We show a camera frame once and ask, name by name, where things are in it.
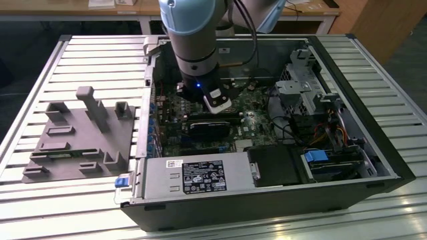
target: wooden table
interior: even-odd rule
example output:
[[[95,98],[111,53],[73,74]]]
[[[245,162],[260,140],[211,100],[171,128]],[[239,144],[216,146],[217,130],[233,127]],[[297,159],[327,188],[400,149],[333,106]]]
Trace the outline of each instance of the wooden table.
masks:
[[[279,21],[320,22],[316,33],[327,34],[340,9],[329,8],[323,0],[297,4],[296,9],[297,14],[285,8]],[[89,10],[88,0],[0,0],[0,21],[139,21],[143,34],[151,35],[149,22],[159,20],[159,0],[100,10]]]
[[[0,21],[139,21],[141,0],[133,6],[91,10],[89,0],[0,0]]]
[[[149,21],[159,21],[160,18],[160,7],[159,0],[140,0],[140,15],[145,16],[140,22],[140,26],[144,34],[151,34]],[[301,21],[301,22],[320,22],[316,34],[327,34],[336,16],[340,15],[339,8],[329,8],[323,0],[311,0],[309,3],[297,4],[296,9],[301,12],[296,13],[293,5],[283,9],[281,17],[279,21]]]

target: sticker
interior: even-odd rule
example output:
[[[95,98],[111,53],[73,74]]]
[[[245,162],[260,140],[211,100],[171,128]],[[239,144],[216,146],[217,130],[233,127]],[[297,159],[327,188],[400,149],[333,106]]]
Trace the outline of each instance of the sticker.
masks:
[[[117,11],[117,14],[136,14],[136,11]]]
[[[227,190],[223,161],[201,161],[181,164],[184,194],[201,194]]]
[[[183,166],[183,160],[167,160],[165,167],[167,168],[180,168]]]
[[[229,54],[229,48],[220,48],[217,51],[220,54]]]
[[[221,90],[216,88],[213,91],[209,92],[209,95],[213,99],[216,99],[221,95]]]

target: white table leg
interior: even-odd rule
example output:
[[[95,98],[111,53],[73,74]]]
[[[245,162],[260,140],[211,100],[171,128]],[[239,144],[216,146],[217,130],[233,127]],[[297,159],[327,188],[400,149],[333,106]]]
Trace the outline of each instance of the white table leg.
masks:
[[[315,34],[328,34],[336,16],[324,16]]]
[[[139,16],[137,18],[139,24],[140,24],[140,30],[143,35],[151,35],[152,34],[152,29],[149,27],[149,16]]]

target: warning label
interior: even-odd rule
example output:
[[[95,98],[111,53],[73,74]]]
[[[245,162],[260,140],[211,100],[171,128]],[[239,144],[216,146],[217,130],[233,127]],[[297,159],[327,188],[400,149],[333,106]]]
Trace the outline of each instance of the warning label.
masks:
[[[200,194],[227,190],[223,161],[201,161],[181,164],[184,194]]]

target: blue latch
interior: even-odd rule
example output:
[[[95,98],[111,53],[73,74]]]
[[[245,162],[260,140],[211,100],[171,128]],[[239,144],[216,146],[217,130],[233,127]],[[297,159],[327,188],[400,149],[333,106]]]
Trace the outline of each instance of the blue latch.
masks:
[[[305,156],[307,162],[316,162],[316,161],[327,161],[327,160],[329,160],[328,156],[327,156],[327,152],[323,151],[323,150],[308,151],[304,154],[304,156]]]
[[[129,177],[119,177],[113,183],[115,188],[125,188],[129,186]]]

